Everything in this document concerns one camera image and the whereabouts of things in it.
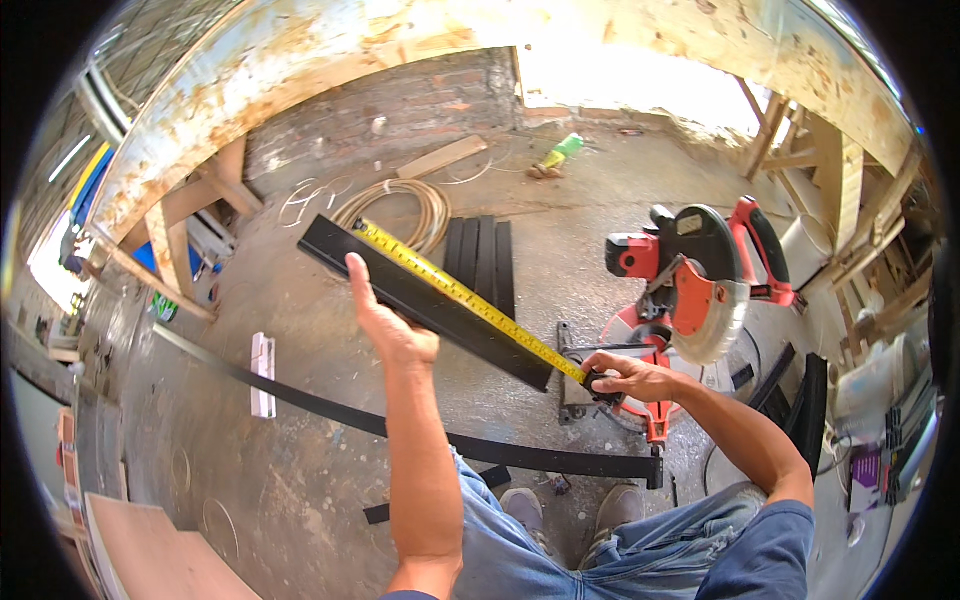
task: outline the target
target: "blue shirt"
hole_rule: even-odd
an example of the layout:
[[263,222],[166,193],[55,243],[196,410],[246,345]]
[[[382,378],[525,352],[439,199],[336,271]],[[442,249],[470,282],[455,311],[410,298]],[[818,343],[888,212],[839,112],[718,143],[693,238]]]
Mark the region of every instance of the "blue shirt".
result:
[[[707,573],[696,600],[806,598],[806,557],[813,547],[813,511],[796,500],[763,507]],[[395,591],[380,600],[436,600]]]

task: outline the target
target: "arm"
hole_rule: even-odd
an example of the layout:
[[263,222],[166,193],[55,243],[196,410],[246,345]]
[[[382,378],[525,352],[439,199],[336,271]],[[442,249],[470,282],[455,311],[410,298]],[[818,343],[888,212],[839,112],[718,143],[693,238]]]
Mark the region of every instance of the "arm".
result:
[[440,340],[376,301],[367,264],[347,255],[357,322],[383,361],[392,522],[399,567],[387,591],[445,600],[463,566],[464,504],[433,389]]
[[648,402],[683,406],[723,453],[767,493],[767,504],[799,500],[813,508],[810,466],[780,428],[754,409],[717,394],[693,378],[633,358],[599,351],[584,370],[615,370],[618,377],[593,382],[596,392],[623,392]]

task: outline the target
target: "sneaker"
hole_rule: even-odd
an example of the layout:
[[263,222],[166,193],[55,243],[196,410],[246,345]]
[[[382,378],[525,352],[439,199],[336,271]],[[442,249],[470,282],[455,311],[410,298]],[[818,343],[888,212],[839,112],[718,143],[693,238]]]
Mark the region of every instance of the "sneaker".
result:
[[543,508],[533,490],[530,488],[507,490],[500,497],[500,506],[503,507],[504,513],[523,525],[527,535],[543,549],[547,556],[553,556],[553,553],[547,549],[546,536],[543,534]]
[[580,561],[580,570],[585,570],[593,551],[601,543],[613,537],[613,530],[626,523],[643,519],[645,509],[643,492],[637,486],[620,485],[613,488],[604,498],[597,511],[596,534],[587,555]]

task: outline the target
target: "right hand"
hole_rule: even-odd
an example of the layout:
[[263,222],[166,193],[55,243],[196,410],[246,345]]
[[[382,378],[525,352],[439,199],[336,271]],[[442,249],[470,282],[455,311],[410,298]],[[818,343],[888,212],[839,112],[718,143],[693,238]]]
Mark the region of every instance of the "right hand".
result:
[[580,366],[585,372],[614,370],[618,374],[597,379],[593,391],[601,394],[622,392],[644,402],[675,402],[679,388],[688,381],[686,375],[666,367],[651,365],[636,358],[628,358],[597,350]]
[[393,310],[376,301],[370,271],[360,254],[347,254],[350,287],[357,307],[357,322],[367,332],[385,367],[429,370],[437,360],[440,338],[418,325],[410,325]]

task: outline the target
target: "ripped jeans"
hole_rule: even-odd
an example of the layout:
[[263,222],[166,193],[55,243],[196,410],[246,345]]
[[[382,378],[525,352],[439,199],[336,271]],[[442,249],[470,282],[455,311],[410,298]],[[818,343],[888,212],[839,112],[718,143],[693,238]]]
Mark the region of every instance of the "ripped jeans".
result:
[[483,479],[454,453],[464,497],[459,600],[507,598],[693,598],[707,571],[766,502],[750,482],[693,504],[627,523],[571,571],[554,563],[500,508]]

